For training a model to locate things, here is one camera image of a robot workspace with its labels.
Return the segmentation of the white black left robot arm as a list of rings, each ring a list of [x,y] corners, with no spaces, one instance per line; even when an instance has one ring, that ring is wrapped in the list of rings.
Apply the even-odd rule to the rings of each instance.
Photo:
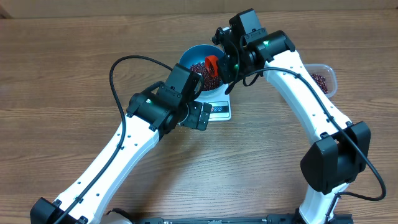
[[[176,126],[204,131],[211,105],[194,87],[158,82],[132,96],[122,121],[86,171],[53,202],[38,199],[31,223],[106,223],[106,207],[137,163]]]

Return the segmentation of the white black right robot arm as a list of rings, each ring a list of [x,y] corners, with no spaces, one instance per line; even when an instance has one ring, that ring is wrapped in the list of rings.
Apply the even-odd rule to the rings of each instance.
[[[248,32],[218,28],[212,38],[223,48],[218,74],[234,86],[253,75],[273,85],[301,122],[310,149],[300,162],[308,183],[293,215],[268,215],[268,223],[352,223],[351,215],[334,209],[357,175],[368,166],[371,132],[363,121],[352,123],[322,92],[304,67],[295,45],[281,30]]]

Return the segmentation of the red scoop blue handle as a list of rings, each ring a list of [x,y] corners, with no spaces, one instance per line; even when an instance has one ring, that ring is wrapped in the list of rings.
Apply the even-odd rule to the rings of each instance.
[[[209,55],[205,57],[205,67],[213,78],[218,77],[217,61],[218,58],[215,55]]]

